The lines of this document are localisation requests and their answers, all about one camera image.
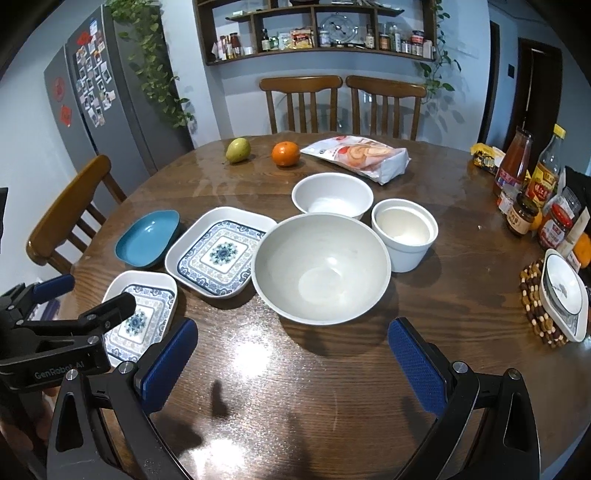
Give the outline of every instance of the square plate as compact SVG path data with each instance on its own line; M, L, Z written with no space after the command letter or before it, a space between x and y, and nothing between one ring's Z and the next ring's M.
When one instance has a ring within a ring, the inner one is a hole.
M263 235L276 224L258 213L214 208L170 248L166 271L204 297L233 297L250 281L251 258Z
M224 220L213 225L177 266L180 275L212 295L227 295L251 276L251 258L265 232Z
M137 306L130 318L103 336L114 367L127 360L137 362L150 345L162 340L177 303L176 283L163 273L124 272L113 280L103 301L123 292L131 293Z

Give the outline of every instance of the white dish on trivet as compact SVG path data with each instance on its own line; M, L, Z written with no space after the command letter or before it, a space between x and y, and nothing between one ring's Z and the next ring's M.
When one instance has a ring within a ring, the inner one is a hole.
M556 250L550 248L546 251L544 268L542 269L542 278L540 279L540 300L542 306L571 342L582 342L587 335L587 317L589 315L589 298L587 296L587 290L585 289L583 281L575 273L582 300L582 308L577 315L570 314L562 305L554 301L548 292L548 289L552 288L547 271L548 258L551 255L558 255L560 257L560 254Z

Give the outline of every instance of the large white bowl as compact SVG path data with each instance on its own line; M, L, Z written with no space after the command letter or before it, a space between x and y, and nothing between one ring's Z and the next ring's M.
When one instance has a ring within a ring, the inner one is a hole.
M334 325L367 312L390 281L386 246L358 220L334 213L289 218L263 237L252 282L278 314L308 325Z

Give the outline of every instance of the glass bottle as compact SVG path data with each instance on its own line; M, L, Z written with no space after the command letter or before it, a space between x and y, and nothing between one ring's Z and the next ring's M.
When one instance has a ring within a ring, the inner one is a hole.
M262 29L262 42L261 47L263 51L269 51L271 49L271 42L269 40L269 34L267 33L267 29Z
M492 191L499 196L505 183L514 185L518 189L523 185L527 164L530 160L533 137L527 130L517 127L517 132L511 146L501 162L496 173Z
M554 135L548 146L540 154L540 159L531 176L526 195L542 208L554 191L560 175L560 147L566 131L559 125L554 126Z

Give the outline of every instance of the photo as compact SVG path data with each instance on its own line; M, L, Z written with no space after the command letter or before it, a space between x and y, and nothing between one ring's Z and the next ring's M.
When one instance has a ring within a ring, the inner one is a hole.
M108 70L105 70L103 72L103 78L105 80L105 83L109 83L111 81L111 74L109 73Z

